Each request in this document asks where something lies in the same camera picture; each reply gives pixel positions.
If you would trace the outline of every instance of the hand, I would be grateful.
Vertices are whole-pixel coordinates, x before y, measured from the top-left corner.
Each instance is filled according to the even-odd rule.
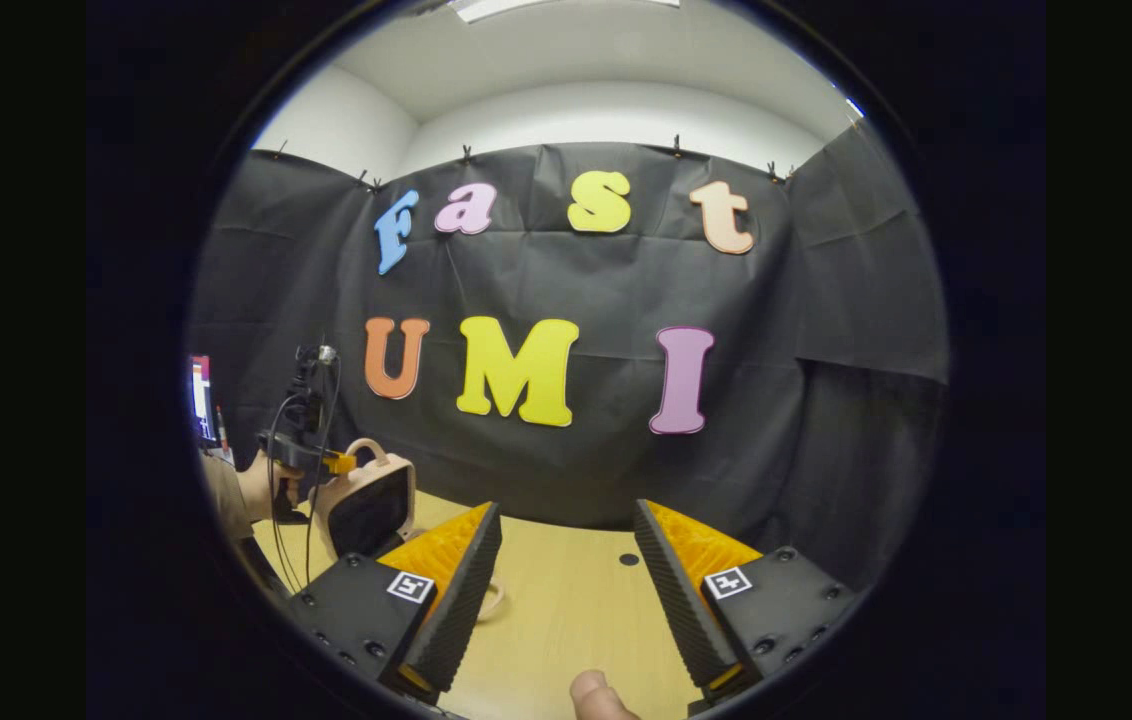
[[[571,683],[575,720],[642,720],[620,701],[620,693],[606,684],[601,670],[584,670]]]
[[[273,461],[273,487],[286,488],[286,497],[291,500],[291,505],[300,500],[300,488],[298,483],[288,480],[298,480],[302,477],[305,477],[303,470],[288,468],[276,460]],[[264,455],[263,449],[256,452],[255,461],[245,473],[237,473],[237,483],[242,488],[242,500],[246,502],[246,512],[250,515],[250,521],[254,523],[256,520],[272,518],[273,496],[268,492],[268,456]]]

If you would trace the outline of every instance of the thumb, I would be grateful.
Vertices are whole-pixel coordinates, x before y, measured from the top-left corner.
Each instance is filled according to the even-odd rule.
[[[273,464],[273,477],[281,478],[283,480],[297,480],[305,477],[305,471],[298,468],[291,468],[290,465],[283,465],[282,461],[275,461]]]
[[[620,701],[620,693],[606,684],[601,670],[585,670],[571,683],[575,720],[640,720]]]

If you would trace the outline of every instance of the orange letter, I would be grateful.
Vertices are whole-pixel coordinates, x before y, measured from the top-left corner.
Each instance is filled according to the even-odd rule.
[[[401,400],[414,391],[419,379],[419,346],[428,333],[428,320],[402,320],[406,350],[402,352],[402,372],[396,378],[389,378],[384,371],[384,352],[388,350],[388,333],[392,332],[393,322],[388,318],[366,320],[366,384],[379,397]]]
[[[691,190],[691,202],[703,206],[707,245],[730,255],[741,255],[752,249],[753,233],[735,229],[735,211],[748,209],[746,197],[731,195],[729,185],[717,181]]]

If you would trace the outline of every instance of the black cloth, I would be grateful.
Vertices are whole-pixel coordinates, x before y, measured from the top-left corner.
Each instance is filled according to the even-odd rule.
[[[629,224],[578,233],[571,182],[631,181]],[[688,192],[726,181],[748,199],[745,255],[714,250]],[[492,224],[435,231],[455,188],[494,185]],[[374,223],[420,192],[406,256],[378,274]],[[758,550],[794,542],[854,585],[894,551],[921,497],[947,378],[931,241],[867,129],[831,142],[787,183],[729,160],[627,143],[518,147],[420,170],[371,192],[312,161],[251,152],[229,187],[197,278],[190,350],[215,366],[238,457],[254,456],[300,343],[338,349],[333,446],[374,437],[409,457],[419,487],[517,518],[631,528],[661,502]],[[469,316],[497,318],[515,352],[535,323],[578,325],[571,427],[461,413]],[[365,383],[365,323],[424,318],[419,382],[403,400]],[[657,333],[711,332],[700,432],[659,436]],[[388,343],[388,374],[402,336]]]

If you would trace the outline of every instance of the black cable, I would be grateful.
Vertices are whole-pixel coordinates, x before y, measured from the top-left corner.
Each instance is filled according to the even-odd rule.
[[[282,411],[286,410],[286,405],[291,404],[291,401],[298,400],[297,395],[286,397],[282,401],[281,405],[277,405],[277,413],[273,415],[273,427],[268,431],[268,446],[264,451],[264,460],[268,462],[268,500],[273,502],[273,498],[277,497],[277,483],[273,479],[273,439],[277,437],[277,422],[282,419]],[[273,518],[273,543],[277,547],[277,565],[282,566],[282,575],[286,577],[288,591],[295,592],[291,588],[291,577],[288,575],[286,562],[283,560],[283,548],[282,548],[282,533],[277,530],[277,518]],[[295,586],[300,584],[300,575],[295,574]]]
[[[278,524],[277,518],[273,520],[273,532],[277,533],[277,538],[282,538],[282,528]],[[288,545],[284,542],[282,542],[281,548],[278,549],[278,557],[281,557],[281,560],[286,564],[286,569],[290,571],[290,575],[288,575],[288,577],[295,581],[295,591],[293,592],[298,592],[298,589],[301,586],[300,573],[295,569],[295,562],[291,560],[290,548],[288,548]]]
[[[321,430],[321,445],[318,446],[318,473],[321,471],[321,464],[325,461],[325,446],[327,446],[327,439],[331,437],[331,423],[334,421],[334,409],[336,409],[336,401],[338,400],[338,379],[343,375],[343,360],[338,355],[334,355],[334,392],[331,393],[331,410],[327,413],[327,423],[325,423],[325,429]],[[314,575],[309,574],[309,556],[314,555],[314,515],[316,514],[316,507],[318,507],[318,492],[321,492],[320,475],[318,477],[318,483],[314,485],[314,500],[309,502],[309,528],[305,530],[305,583],[311,584],[314,582]]]

